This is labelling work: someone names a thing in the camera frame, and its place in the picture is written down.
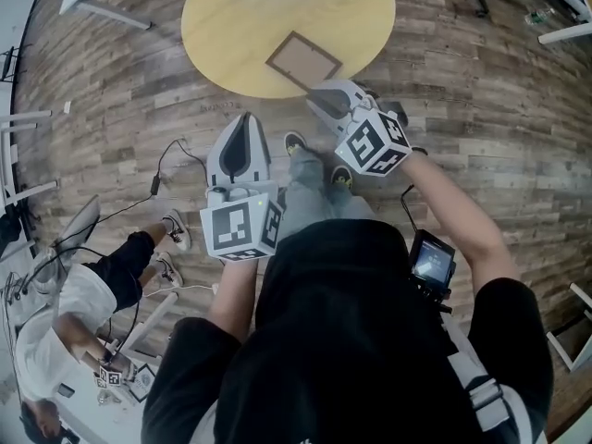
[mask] white cable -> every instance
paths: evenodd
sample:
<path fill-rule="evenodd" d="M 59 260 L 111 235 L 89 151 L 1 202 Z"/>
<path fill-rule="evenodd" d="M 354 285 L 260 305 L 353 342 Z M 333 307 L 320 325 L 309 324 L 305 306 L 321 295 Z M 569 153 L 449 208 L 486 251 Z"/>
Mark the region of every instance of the white cable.
<path fill-rule="evenodd" d="M 210 291 L 212 290 L 210 287 L 202 286 L 202 285 L 173 286 L 172 288 L 164 288 L 163 290 L 157 290 L 155 292 L 151 292 L 150 294 L 144 294 L 143 297 L 150 298 L 151 296 L 154 296 L 155 294 L 158 294 L 159 292 L 172 291 L 172 290 L 190 290 L 191 288 L 204 288 L 205 290 L 210 290 Z"/>

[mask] person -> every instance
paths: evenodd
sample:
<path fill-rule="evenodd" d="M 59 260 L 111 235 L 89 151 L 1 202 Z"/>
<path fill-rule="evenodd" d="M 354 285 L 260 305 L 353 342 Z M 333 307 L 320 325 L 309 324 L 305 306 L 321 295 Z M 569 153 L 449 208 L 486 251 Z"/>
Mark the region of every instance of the person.
<path fill-rule="evenodd" d="M 331 185 L 305 140 L 289 133 L 291 183 L 249 335 L 256 260 L 226 264 L 204 318 L 173 331 L 142 419 L 144 444 L 496 442 L 484 433 L 449 356 L 434 303 L 410 280 L 402 235 Z M 468 339 L 543 430 L 553 375 L 533 292 L 500 230 L 444 172 L 413 152 L 400 170 L 471 267 Z"/>
<path fill-rule="evenodd" d="M 56 405 L 51 401 L 68 374 L 80 363 L 95 373 L 100 365 L 130 377 L 133 366 L 121 353 L 111 356 L 96 332 L 112 314 L 135 305 L 142 289 L 159 275 L 174 287 L 183 279 L 168 253 L 151 263 L 154 248 L 168 235 L 182 250 L 191 247 L 189 231 L 179 213 L 132 233 L 115 252 L 97 263 L 73 265 L 54 311 L 35 314 L 18 332 L 15 368 L 21 391 L 21 421 L 32 442 L 61 442 Z"/>

